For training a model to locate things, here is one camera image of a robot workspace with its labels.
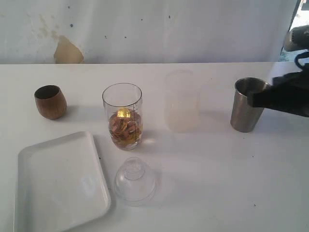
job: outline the metal cup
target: metal cup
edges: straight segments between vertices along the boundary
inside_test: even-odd
[[[253,108],[247,103],[249,93],[262,92],[271,85],[263,80],[247,77],[235,83],[234,105],[231,117],[232,127],[240,132],[251,132],[264,108]]]

